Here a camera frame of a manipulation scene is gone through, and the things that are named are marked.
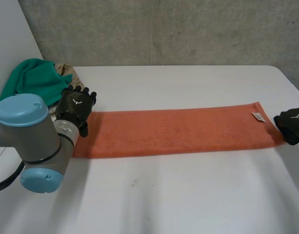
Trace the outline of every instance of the white tag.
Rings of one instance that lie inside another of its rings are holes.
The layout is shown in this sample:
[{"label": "white tag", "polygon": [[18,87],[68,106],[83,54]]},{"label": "white tag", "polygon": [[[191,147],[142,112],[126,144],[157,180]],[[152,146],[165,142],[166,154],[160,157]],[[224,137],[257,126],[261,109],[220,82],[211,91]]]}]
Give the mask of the white tag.
[{"label": "white tag", "polygon": [[256,119],[258,121],[262,121],[262,122],[266,123],[265,119],[263,119],[263,116],[260,113],[253,113],[252,112],[252,114],[253,114],[254,117],[256,117]]}]

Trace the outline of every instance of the table surface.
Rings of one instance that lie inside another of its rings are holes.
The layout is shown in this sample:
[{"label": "table surface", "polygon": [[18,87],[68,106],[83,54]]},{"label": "table surface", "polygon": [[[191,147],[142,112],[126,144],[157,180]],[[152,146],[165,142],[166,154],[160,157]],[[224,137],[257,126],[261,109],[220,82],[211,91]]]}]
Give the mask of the table surface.
[{"label": "table surface", "polygon": [[[259,101],[269,118],[299,107],[271,66],[76,67],[94,111]],[[19,164],[0,148],[0,181]],[[298,234],[299,144],[264,150],[72,159],[62,187],[0,192],[0,234]]]}]

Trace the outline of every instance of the red towel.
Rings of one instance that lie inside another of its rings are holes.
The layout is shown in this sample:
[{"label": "red towel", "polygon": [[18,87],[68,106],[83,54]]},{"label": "red towel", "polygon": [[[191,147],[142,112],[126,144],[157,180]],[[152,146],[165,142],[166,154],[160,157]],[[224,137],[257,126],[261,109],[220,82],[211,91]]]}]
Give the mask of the red towel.
[{"label": "red towel", "polygon": [[[258,121],[260,113],[266,122]],[[284,143],[260,103],[153,111],[93,112],[74,157],[109,158],[249,150]]]}]

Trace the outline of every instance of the green cloth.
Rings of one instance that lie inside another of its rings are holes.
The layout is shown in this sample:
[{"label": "green cloth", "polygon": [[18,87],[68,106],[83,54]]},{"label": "green cloth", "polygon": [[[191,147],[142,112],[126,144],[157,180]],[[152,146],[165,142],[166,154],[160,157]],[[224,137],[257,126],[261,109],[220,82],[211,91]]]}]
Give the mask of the green cloth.
[{"label": "green cloth", "polygon": [[54,63],[37,58],[23,61],[10,75],[0,96],[0,101],[15,94],[36,94],[47,106],[61,97],[61,92],[72,80],[72,74],[61,76]]}]

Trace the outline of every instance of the logo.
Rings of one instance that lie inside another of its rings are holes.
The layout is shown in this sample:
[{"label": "logo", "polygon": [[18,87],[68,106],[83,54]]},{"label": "logo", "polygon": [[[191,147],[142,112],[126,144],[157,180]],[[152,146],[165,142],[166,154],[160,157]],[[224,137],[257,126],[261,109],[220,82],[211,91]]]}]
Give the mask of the logo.
[{"label": "logo", "polygon": [[74,99],[72,99],[73,100],[73,102],[76,104],[76,105],[78,105],[78,104],[81,104],[82,102],[81,101],[79,101],[79,102],[77,102],[76,100],[74,100]]}]

